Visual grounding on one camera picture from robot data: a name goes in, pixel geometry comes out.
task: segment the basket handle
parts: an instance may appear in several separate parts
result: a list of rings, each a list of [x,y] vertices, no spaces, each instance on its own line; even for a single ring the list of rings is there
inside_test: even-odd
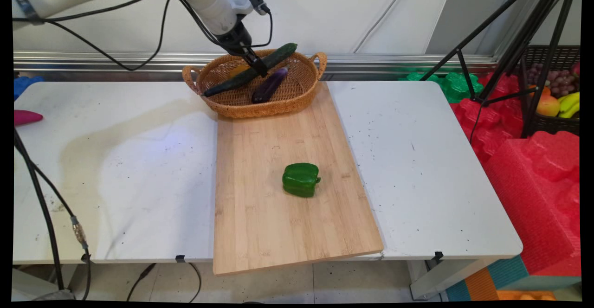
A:
[[[318,76],[316,79],[319,81],[324,75],[324,71],[326,70],[326,63],[328,62],[328,58],[324,52],[315,53],[310,57],[311,62],[314,62],[318,58],[320,60],[320,67],[318,67]]]
[[[189,88],[191,88],[192,91],[194,91],[198,95],[202,95],[202,94],[200,94],[200,90],[198,89],[198,86],[195,84],[194,80],[192,79],[192,71],[197,74],[200,74],[200,69],[197,69],[193,65],[186,65],[184,67],[184,69],[182,69],[182,78],[184,78],[184,81],[186,82],[187,86],[189,86]]]

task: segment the banana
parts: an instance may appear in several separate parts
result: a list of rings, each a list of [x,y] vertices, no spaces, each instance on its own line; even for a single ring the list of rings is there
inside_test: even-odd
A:
[[[580,102],[575,103],[569,110],[559,113],[561,118],[571,118],[577,111],[580,110]]]
[[[571,107],[573,107],[573,105],[575,105],[575,103],[579,103],[579,102],[580,102],[580,93],[579,92],[574,92],[573,94],[567,95],[567,96],[565,96],[565,99],[563,99],[563,101],[560,102],[559,111],[561,113],[564,113],[564,112],[570,110]]]
[[[567,98],[567,96],[558,97],[557,101],[559,102],[559,104],[561,104]]]

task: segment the teal panel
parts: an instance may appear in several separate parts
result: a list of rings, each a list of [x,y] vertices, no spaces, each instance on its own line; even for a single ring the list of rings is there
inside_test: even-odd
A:
[[[520,255],[511,259],[499,259],[488,268],[496,289],[503,289],[511,283],[530,276]]]
[[[471,294],[468,293],[468,287],[464,280],[446,289],[445,292],[450,301],[471,301]]]

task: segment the white wall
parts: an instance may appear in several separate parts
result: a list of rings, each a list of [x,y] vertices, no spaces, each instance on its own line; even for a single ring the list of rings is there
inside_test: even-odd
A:
[[[543,21],[541,27],[538,29],[530,44],[532,45],[548,45],[551,43],[551,37],[555,30],[557,18],[563,0],[560,0],[557,5],[551,10],[551,13]],[[581,0],[573,0],[571,2],[571,9],[567,15],[565,26],[561,38],[559,39],[559,45],[579,45],[581,41]]]
[[[426,53],[447,54],[506,1],[447,0]],[[518,0],[499,15],[464,47],[463,54],[492,56],[501,42],[501,37],[507,32],[525,2],[526,0]]]
[[[424,54],[445,2],[446,0],[397,1],[359,52]]]
[[[129,0],[96,0],[66,10],[66,16]],[[299,44],[299,52],[352,53],[392,0],[265,0],[274,17],[270,47]],[[445,0],[399,0],[359,52],[423,54]],[[159,38],[165,0],[83,19],[64,21],[107,52],[153,52]],[[269,35],[269,19],[251,13],[244,24],[253,42]],[[93,52],[87,44],[53,25],[27,25],[13,32],[14,51]],[[177,0],[169,6],[161,52],[223,52],[208,42]]]

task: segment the white table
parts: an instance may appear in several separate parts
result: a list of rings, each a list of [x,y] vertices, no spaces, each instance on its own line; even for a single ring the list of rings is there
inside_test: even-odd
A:
[[[328,82],[385,249],[410,262],[416,299],[522,242],[433,82]],[[217,116],[183,82],[40,82],[15,109],[31,158],[84,226],[95,263],[211,261]],[[63,263],[83,251],[42,182]],[[46,225],[15,150],[13,263],[52,263]],[[424,273],[436,251],[443,262]]]

